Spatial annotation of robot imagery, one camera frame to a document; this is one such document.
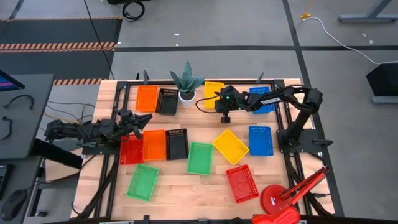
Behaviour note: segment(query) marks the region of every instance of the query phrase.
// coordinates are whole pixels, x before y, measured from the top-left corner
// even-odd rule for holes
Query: orange striped tape
[[[105,49],[112,49],[116,46],[115,42],[101,42]],[[0,44],[0,50],[49,50],[49,49],[101,49],[99,42],[80,42],[80,43],[24,43],[24,44]]]
[[[107,78],[75,78],[54,80],[54,85],[98,85]]]
[[[101,48],[95,49],[48,49],[48,50],[0,50],[0,53],[37,53],[37,52],[85,52],[99,51]],[[112,47],[105,47],[104,50],[114,51]]]
[[[51,18],[51,19],[46,19],[46,18],[38,18],[38,19],[33,19],[33,18],[27,18],[27,19],[0,19],[0,21],[59,21],[59,20],[88,20],[90,19],[89,17],[84,17],[84,18]],[[97,17],[93,18],[93,20],[98,20],[98,19],[123,19],[123,17]]]

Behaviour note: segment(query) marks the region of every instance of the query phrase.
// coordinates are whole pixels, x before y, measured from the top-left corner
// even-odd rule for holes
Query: concrete floor
[[[120,9],[100,0],[87,0],[93,17],[120,16]],[[301,46],[336,46],[317,21],[299,24],[307,1],[289,0]],[[365,13],[377,0],[317,0],[310,13],[347,45],[397,45],[398,23],[339,24],[340,14]],[[17,0],[0,1],[0,19],[7,19]],[[174,47],[204,45],[293,46],[280,0],[151,0],[146,14],[133,23],[123,21],[118,47]],[[398,13],[398,1],[385,10]],[[87,17],[83,1],[25,0],[17,18]],[[398,51],[365,52],[375,61],[398,60]],[[395,172],[398,107],[371,103],[366,75],[377,66],[349,51],[303,52],[312,87],[324,93],[320,117],[329,147],[338,190],[347,217],[398,220]],[[170,78],[186,60],[193,73],[207,78],[302,78],[294,51],[225,50],[180,52],[116,52],[113,72],[117,79],[134,78],[146,69],[153,78]],[[50,99],[59,102],[95,103],[98,86],[55,86]],[[54,105],[80,116],[81,106]],[[54,116],[67,115],[48,110]],[[48,122],[42,121],[42,127]],[[70,214],[72,190],[57,190],[65,203],[49,207],[48,192],[40,208],[48,220],[30,218],[26,223],[64,220]]]

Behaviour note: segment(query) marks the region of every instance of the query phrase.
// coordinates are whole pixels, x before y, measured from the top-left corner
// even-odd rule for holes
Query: red lamp base
[[[270,185],[261,192],[261,207],[267,214],[276,215],[286,207],[288,202],[287,200],[278,199],[278,201],[275,201],[280,193],[285,190],[286,188],[281,185]]]

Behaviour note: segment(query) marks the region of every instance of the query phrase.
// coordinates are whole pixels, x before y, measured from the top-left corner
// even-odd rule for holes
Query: green tray
[[[138,164],[134,174],[132,175],[126,195],[145,202],[150,201],[152,193],[154,192],[158,174],[158,168]]]
[[[191,174],[210,175],[213,145],[191,142],[187,172]]]

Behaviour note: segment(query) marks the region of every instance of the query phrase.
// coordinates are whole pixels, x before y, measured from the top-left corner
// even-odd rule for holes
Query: yellow tray
[[[221,88],[224,88],[224,83],[219,82],[205,82],[205,98],[216,96],[214,92],[220,92]],[[205,100],[205,108],[206,109],[214,109],[214,102],[218,100],[218,98],[214,98],[211,100]]]
[[[228,129],[213,141],[213,145],[232,165],[237,164],[249,152],[248,147]]]

